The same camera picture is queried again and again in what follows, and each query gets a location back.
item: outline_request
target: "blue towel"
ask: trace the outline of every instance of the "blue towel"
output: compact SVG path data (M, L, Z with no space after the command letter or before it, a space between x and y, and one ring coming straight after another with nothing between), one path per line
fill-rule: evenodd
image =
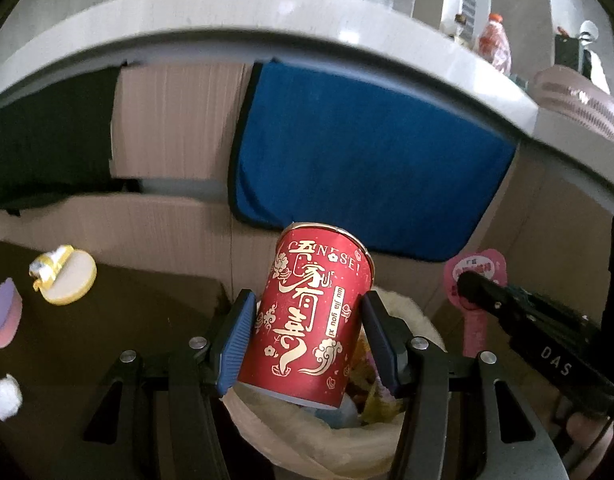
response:
M493 131L344 76L271 62L247 97L229 197L258 227L324 222L370 250L443 262L464 247L514 156Z

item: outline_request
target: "silver bolt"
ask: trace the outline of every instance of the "silver bolt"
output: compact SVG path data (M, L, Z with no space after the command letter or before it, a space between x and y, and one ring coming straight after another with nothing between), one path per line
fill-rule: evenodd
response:
M427 350L429 348L429 341L424 337L415 337L411 340L411 346L416 350Z
M189 346L194 350L201 350L207 346L207 340L202 336L193 337L189 340Z
M482 352L482 354L480 354L480 359L482 360L482 362L487 363L488 365L492 365L496 361L498 361L496 354L494 354L493 352L486 351L486 350Z
M131 363L136 358L136 352L133 350L125 350L120 354L120 361L123 363Z

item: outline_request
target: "bottle with red liquid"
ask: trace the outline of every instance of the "bottle with red liquid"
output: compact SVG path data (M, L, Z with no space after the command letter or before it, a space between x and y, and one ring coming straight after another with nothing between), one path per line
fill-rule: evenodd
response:
M489 22L478 41L478 53L498 72L505 75L511 72L511 48L500 14L489 15Z

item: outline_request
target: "black cable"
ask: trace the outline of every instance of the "black cable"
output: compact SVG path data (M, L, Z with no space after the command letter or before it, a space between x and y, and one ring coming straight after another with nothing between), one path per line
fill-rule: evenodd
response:
M578 459L567 469L568 475L571 476L571 473L573 473L581 465L581 463L583 463L589 457L591 452L596 448L596 446L598 446L598 444L600 444L600 441L607 434L607 431L609 431L609 428L612 426L613 422L614 422L614 412L613 412L613 415L610 416L610 418L607 420L606 424L602 427L602 430L600 431L600 433L598 433L598 436L596 437L596 439L591 443L591 445L587 449L584 450L582 455L580 455L580 457L578 457Z

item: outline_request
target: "beige plastic bag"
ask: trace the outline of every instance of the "beige plastic bag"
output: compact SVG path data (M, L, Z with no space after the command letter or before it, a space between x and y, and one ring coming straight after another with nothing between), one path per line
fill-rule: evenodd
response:
M379 288L385 308L405 320L414 335L444 349L440 335L413 300ZM332 430L284 400L235 384L222 401L240 434L273 464L320 480L367 479L391 468L404 414L388 424Z

